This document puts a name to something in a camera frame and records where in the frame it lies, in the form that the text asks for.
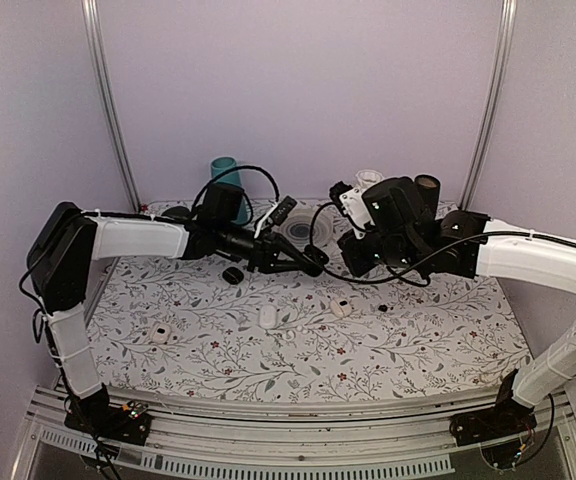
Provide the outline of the black earbud case gold trim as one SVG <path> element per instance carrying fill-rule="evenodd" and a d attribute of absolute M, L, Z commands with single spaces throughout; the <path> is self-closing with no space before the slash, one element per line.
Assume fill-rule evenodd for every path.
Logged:
<path fill-rule="evenodd" d="M 307 245 L 304 248 L 303 254 L 309 261 L 309 266 L 305 269 L 305 273 L 312 277 L 321 275 L 324 272 L 324 267 L 329 262 L 328 255 L 313 245 Z"/>

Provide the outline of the beige earbud charging case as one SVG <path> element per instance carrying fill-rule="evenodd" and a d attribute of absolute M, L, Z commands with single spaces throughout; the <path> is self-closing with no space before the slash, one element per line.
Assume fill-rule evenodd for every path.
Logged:
<path fill-rule="evenodd" d="M 332 299 L 329 303 L 329 308 L 332 314 L 337 318 L 348 317 L 352 311 L 352 305 L 347 299 L 336 298 Z"/>

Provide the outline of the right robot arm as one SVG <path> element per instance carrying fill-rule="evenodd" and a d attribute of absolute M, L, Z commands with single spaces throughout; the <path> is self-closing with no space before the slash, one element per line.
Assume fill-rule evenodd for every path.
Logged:
<path fill-rule="evenodd" d="M 338 242 L 349 272 L 361 277 L 382 265 L 423 278 L 505 278 L 576 295 L 576 240 L 467 210 L 438 218 L 440 188 L 430 175 L 384 178 L 373 171 L 358 173 L 356 185 L 331 187 L 330 199 L 352 226 Z M 576 320 L 545 353 L 503 380 L 485 427 L 507 435 L 524 413 L 574 377 Z"/>

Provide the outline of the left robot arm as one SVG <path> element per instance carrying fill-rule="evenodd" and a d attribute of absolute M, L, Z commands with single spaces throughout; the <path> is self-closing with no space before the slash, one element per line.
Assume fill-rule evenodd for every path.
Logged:
<path fill-rule="evenodd" d="M 72 202 L 55 207 L 27 255 L 21 280 L 32 285 L 26 295 L 37 303 L 51 356 L 79 419 L 94 433 L 109 433 L 117 415 L 87 335 L 92 265 L 121 257 L 198 260 L 218 254 L 245 261 L 250 272 L 321 274 L 315 254 L 298 250 L 272 227 L 236 225 L 244 198 L 239 186 L 211 182 L 191 208 L 161 215 L 84 211 Z"/>

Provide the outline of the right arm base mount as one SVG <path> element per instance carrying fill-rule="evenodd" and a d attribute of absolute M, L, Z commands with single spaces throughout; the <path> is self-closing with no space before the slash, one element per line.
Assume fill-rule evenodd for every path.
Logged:
<path fill-rule="evenodd" d="M 512 394 L 510 385 L 502 385 L 492 407 L 454 415 L 449 423 L 449 432 L 458 446 L 515 435 L 510 442 L 485 447 L 481 451 L 484 461 L 498 470 L 519 465 L 537 426 L 534 408 L 517 403 Z"/>

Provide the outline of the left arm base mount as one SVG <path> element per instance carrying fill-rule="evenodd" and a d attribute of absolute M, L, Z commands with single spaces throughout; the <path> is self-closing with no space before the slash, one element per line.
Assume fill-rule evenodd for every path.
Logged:
<path fill-rule="evenodd" d="M 74 397 L 64 425 L 96 438 L 144 446 L 153 420 L 148 409 L 147 403 L 136 400 L 112 406 L 107 389 L 102 388 L 85 399 Z"/>

